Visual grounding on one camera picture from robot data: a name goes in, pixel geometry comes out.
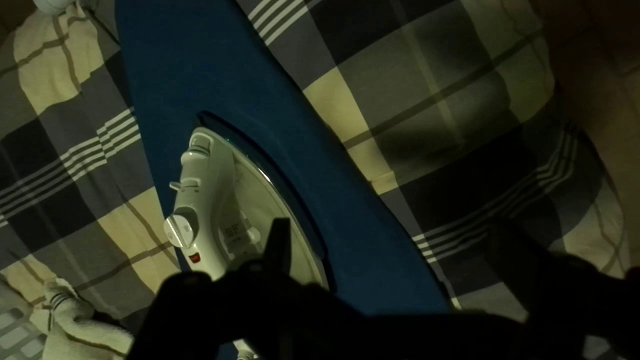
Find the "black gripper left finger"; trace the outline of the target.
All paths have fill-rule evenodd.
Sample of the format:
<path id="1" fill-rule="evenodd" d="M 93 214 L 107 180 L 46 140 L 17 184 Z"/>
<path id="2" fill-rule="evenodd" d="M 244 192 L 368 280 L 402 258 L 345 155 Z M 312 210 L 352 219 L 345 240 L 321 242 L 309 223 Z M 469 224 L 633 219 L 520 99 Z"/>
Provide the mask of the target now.
<path id="1" fill-rule="evenodd" d="M 262 261 L 268 269 L 288 274 L 293 262 L 293 235 L 291 235 L 291 220 L 288 219 L 275 219 Z"/>

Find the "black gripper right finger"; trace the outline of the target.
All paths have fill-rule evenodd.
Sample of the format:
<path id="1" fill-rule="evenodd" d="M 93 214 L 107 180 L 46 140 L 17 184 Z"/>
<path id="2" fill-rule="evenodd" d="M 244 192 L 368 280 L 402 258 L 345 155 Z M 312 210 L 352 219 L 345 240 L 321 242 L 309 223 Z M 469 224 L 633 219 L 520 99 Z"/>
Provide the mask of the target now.
<path id="1" fill-rule="evenodd" d="M 483 255 L 520 300 L 518 360 L 587 360 L 588 337 L 640 360 L 640 269 L 608 276 L 584 258 L 550 253 L 507 220 L 489 226 Z"/>

